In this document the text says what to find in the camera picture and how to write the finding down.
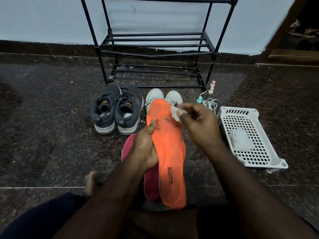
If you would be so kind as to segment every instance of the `person's left hand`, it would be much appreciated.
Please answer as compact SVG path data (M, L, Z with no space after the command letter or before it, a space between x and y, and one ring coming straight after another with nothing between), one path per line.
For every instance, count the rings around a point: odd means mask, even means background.
M153 167L159 160L152 140L155 128L156 122L151 120L151 124L138 131L133 140L131 155L134 159L141 162L142 165L145 165L146 169Z

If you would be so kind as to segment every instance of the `white plastic basket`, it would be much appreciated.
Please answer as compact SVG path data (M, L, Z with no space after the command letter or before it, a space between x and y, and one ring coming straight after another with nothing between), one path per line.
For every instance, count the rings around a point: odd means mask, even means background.
M217 115L224 127L231 151L245 166L267 168L269 173L287 169L286 161L277 156L258 116L256 109L228 106L222 106ZM234 128L244 129L255 147L246 152L235 151L229 137L230 131Z

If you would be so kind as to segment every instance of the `white sneaker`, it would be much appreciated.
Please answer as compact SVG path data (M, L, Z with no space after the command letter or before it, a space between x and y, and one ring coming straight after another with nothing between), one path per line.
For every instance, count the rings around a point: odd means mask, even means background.
M181 98L181 95L175 91L171 90L167 93L165 97L165 101L167 101L171 106L175 105L175 103L181 104L183 103L183 99Z
M145 100L146 114L148 114L148 109L149 109L151 103L157 99L164 100L163 92L158 88L151 89L151 91L147 94L146 100Z

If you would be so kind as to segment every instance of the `person's right arm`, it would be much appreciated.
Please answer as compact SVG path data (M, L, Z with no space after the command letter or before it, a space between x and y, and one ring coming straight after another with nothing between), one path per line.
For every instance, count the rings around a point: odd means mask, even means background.
M193 142L216 170L248 238L315 239L313 230L245 168L221 139L214 112L201 104L179 104Z

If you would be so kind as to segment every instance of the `dark granite floor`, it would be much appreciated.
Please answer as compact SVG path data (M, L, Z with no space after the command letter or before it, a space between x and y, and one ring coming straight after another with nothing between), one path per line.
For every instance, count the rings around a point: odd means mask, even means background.
M111 62L106 60L107 69ZM201 71L208 66L200 64ZM0 54L0 79L1 232L27 209L66 191L81 192L84 176L91 170L106 177L120 162L127 137L94 131L90 106L104 85L96 58ZM297 213L319 221L319 68L217 64L213 79L213 97L219 99L219 105L259 111L273 147L289 165L272 174L256 170L256 176ZM196 78L123 73L116 81L193 84ZM144 97L148 91L142 90ZM197 88L177 91L185 102L201 93ZM141 116L145 121L145 109ZM186 132L184 140L187 202L209 204L224 195L223 189L213 167Z

